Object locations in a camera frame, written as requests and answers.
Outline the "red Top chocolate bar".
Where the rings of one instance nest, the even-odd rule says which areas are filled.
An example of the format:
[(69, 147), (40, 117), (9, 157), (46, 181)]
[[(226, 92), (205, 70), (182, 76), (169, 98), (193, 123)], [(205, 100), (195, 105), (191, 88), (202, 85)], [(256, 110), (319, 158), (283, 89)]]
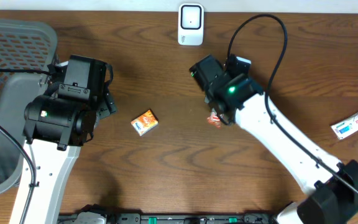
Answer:
[(212, 111), (210, 115), (207, 117), (207, 122), (209, 124), (212, 124), (213, 126), (220, 128), (221, 127), (221, 120), (219, 116), (216, 114), (216, 112)]

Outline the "orange small carton box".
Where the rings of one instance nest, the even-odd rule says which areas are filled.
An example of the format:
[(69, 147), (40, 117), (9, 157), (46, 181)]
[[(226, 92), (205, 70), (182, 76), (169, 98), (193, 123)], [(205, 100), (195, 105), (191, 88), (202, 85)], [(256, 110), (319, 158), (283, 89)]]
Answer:
[(139, 136), (143, 136), (158, 125), (158, 118), (152, 110), (147, 110), (133, 119), (131, 125)]

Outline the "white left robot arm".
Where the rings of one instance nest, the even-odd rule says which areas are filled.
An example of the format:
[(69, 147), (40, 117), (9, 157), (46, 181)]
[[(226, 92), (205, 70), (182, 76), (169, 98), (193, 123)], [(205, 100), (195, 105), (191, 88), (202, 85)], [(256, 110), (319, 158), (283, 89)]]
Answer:
[(56, 223), (70, 172), (101, 119), (116, 112), (112, 66), (72, 55), (24, 110), (25, 164), (10, 223)]

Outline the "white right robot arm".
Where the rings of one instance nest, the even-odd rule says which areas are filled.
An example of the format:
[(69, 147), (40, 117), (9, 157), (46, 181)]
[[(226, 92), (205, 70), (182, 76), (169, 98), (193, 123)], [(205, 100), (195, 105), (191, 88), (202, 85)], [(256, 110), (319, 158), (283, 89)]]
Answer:
[(347, 223), (358, 212), (358, 162), (343, 164), (304, 135), (265, 97), (249, 68), (244, 58), (232, 55), (224, 68), (209, 55), (189, 71), (214, 115), (260, 141), (307, 196), (274, 215), (272, 223)]

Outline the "white Panadol box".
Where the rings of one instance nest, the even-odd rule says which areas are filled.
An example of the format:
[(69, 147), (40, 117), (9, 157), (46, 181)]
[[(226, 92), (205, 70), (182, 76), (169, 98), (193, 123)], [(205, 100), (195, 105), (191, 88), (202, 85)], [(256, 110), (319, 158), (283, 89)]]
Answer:
[(339, 140), (349, 137), (358, 131), (358, 112), (354, 115), (331, 125), (331, 129)]

